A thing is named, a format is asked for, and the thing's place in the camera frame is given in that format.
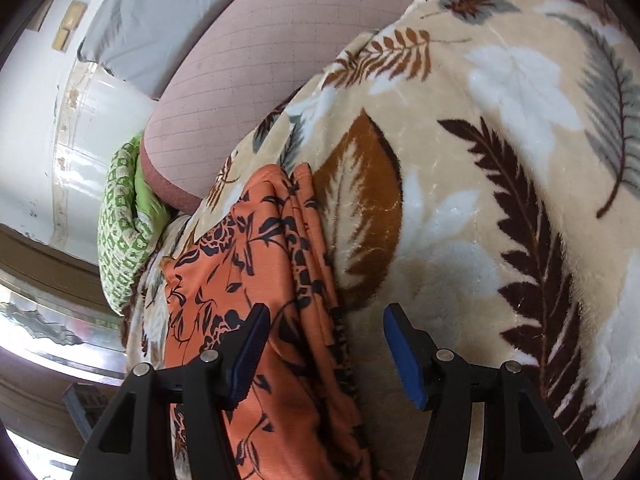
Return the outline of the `orange floral garment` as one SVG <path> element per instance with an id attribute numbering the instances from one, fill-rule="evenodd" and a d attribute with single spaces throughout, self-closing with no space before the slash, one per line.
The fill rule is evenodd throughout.
<path id="1" fill-rule="evenodd" d="M 250 392 L 226 417 L 242 478 L 371 477 L 307 164 L 256 171 L 228 214 L 163 271 L 167 366 L 217 349 L 252 307 L 269 310 Z"/>

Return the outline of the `green checkered pillow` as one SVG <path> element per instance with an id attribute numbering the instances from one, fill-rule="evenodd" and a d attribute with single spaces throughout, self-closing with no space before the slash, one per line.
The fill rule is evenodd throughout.
<path id="1" fill-rule="evenodd" d="M 123 315 L 146 260 L 169 223 L 165 204 L 145 181 L 142 135 L 114 153 L 107 168 L 99 211 L 98 267 L 108 306 Z"/>

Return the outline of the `leaf pattern fleece blanket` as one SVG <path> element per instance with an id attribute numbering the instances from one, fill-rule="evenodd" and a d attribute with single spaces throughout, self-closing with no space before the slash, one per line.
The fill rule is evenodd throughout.
<path id="1" fill-rule="evenodd" d="M 587 479 L 639 442 L 639 52 L 570 0 L 413 0 L 236 144 L 163 232 L 126 315 L 168 368 L 163 267 L 253 174 L 312 174 L 372 474 L 408 479 L 428 418 L 382 329 L 400 304 L 471 363 L 513 360 Z"/>

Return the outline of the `beige light switch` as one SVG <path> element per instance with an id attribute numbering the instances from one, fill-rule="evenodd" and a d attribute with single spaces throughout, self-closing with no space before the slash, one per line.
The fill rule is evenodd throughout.
<path id="1" fill-rule="evenodd" d="M 84 17 L 88 8 L 88 4 L 79 0 L 74 0 L 68 6 L 60 26 L 56 31 L 52 42 L 52 49 L 58 52 L 65 52 L 74 31 Z"/>

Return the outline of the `grey pillow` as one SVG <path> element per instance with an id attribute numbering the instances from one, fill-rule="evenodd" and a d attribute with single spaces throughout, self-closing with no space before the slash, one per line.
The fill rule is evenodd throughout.
<path id="1" fill-rule="evenodd" d="M 233 1 L 103 0 L 77 58 L 157 100 L 194 44 Z"/>

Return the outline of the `pink bolster pillow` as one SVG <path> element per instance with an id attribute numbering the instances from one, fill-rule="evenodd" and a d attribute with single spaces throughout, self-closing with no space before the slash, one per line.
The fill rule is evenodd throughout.
<path id="1" fill-rule="evenodd" d="M 412 0 L 234 0 L 183 60 L 142 136 L 146 182 L 190 214 L 247 133 L 360 32 Z"/>

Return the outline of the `wooden door with glass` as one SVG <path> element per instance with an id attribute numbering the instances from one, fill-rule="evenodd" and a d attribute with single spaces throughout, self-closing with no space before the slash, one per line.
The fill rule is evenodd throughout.
<path id="1" fill-rule="evenodd" d="M 75 382 L 110 398 L 125 376 L 119 318 L 98 269 L 1 229 L 1 419 L 18 436 L 75 457 L 84 439 L 63 394 Z"/>

